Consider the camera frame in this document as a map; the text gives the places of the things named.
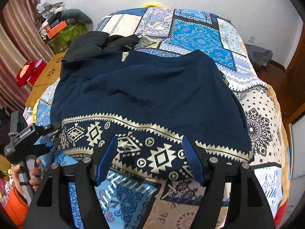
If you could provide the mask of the orange box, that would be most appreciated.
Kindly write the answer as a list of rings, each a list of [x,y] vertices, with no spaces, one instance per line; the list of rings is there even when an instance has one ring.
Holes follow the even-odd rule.
[[[49,39],[53,38],[56,34],[58,34],[60,31],[62,31],[64,28],[66,28],[68,25],[65,21],[60,22],[56,26],[54,26],[52,29],[49,30],[47,33],[47,37]]]

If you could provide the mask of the green storage box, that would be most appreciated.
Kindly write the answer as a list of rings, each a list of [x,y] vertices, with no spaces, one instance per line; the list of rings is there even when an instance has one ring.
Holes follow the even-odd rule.
[[[68,49],[75,37],[87,32],[86,27],[81,23],[69,24],[53,38],[47,41],[54,54],[59,54]]]

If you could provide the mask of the grey backpack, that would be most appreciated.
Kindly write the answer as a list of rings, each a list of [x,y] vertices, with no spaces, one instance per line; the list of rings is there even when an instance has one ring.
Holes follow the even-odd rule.
[[[248,58],[255,71],[265,70],[268,72],[268,63],[271,61],[273,52],[269,49],[258,47],[251,44],[245,44]]]

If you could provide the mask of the wall power socket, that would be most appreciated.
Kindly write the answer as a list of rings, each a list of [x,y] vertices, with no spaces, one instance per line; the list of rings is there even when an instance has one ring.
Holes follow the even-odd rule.
[[[250,36],[250,37],[248,38],[248,42],[250,42],[250,43],[254,43],[254,40],[255,40],[255,37],[254,37],[254,36]]]

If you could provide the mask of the striped pink curtain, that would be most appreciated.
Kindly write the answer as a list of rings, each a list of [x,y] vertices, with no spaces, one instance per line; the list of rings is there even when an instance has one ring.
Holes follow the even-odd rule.
[[[1,10],[1,107],[24,109],[28,85],[17,86],[17,74],[28,60],[53,57],[38,29],[43,18],[36,11],[41,0],[8,0]]]

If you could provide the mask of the white wardrobe sliding door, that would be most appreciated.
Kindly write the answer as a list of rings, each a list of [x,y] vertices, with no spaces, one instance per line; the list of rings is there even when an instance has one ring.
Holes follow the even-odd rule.
[[[305,158],[305,118],[304,115],[294,123],[290,124],[291,133],[291,178],[304,176]]]

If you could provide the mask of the pile of clutter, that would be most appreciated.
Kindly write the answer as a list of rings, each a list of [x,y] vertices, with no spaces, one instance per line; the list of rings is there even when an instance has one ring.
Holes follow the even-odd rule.
[[[57,3],[38,3],[36,5],[36,11],[42,19],[42,24],[38,31],[43,40],[47,39],[47,32],[52,28],[51,24],[55,21],[60,21],[62,12],[66,10],[64,2]]]

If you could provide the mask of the wooden lap desk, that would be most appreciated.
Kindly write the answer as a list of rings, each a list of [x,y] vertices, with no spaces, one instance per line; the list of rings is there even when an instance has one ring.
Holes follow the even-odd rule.
[[[64,58],[65,54],[66,51],[56,54],[48,62],[47,66],[44,68],[33,86],[25,106],[34,107],[35,103],[46,91],[46,89],[57,81],[60,75],[62,59]]]

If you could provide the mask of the red plush toy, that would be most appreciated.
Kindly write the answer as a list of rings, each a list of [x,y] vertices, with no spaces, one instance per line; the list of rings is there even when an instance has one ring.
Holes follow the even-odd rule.
[[[27,61],[16,76],[17,86],[22,87],[26,84],[34,86],[46,66],[47,63],[43,59]]]

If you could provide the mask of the blue patchwork bedspread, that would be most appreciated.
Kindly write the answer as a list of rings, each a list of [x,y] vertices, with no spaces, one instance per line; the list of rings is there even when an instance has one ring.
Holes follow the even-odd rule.
[[[105,16],[72,40],[35,119],[62,124],[43,170],[117,137],[96,187],[110,228],[190,227],[205,189],[184,136],[226,164],[249,163],[275,225],[283,218],[290,181],[279,103],[235,27],[215,14],[150,7]]]

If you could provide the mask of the navy patterned hoodie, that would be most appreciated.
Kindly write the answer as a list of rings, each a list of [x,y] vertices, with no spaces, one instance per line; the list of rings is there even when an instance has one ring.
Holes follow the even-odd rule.
[[[220,160],[253,159],[240,102],[215,62],[201,51],[160,57],[110,52],[62,61],[50,114],[58,148],[81,159],[117,136],[112,166],[145,178],[192,177],[182,139]]]

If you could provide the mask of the black garment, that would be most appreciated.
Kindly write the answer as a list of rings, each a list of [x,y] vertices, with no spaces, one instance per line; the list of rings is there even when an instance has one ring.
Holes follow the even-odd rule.
[[[70,44],[63,61],[69,63],[85,58],[96,57],[108,52],[127,52],[132,50],[140,38],[137,35],[120,36],[101,31],[89,31],[77,36]]]

